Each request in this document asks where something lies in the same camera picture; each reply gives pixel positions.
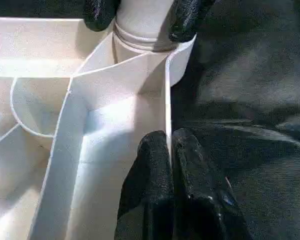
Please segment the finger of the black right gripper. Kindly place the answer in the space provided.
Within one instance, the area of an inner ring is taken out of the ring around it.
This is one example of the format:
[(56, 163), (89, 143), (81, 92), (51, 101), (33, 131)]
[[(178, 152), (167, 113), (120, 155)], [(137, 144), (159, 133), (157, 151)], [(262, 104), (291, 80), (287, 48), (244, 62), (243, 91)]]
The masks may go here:
[(120, 0), (85, 0), (83, 20), (88, 29), (94, 32), (104, 31), (116, 16)]
[(172, 5), (169, 39), (188, 42), (198, 32), (200, 22), (206, 17), (215, 0), (175, 0)]

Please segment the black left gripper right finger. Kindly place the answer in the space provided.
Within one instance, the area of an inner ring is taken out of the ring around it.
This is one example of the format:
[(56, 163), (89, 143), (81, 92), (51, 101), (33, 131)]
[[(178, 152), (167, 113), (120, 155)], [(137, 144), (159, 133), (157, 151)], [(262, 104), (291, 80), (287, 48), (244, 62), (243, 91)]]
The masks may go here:
[(179, 240), (249, 240), (231, 185), (189, 130), (172, 134), (176, 235)]

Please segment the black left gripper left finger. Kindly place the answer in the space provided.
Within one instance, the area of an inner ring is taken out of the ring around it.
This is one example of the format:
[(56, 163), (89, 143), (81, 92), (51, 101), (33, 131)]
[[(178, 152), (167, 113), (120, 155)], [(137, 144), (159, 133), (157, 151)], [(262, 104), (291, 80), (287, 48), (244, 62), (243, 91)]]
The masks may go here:
[(121, 188), (118, 240), (170, 240), (174, 232), (174, 191), (166, 134), (153, 131), (140, 141)]

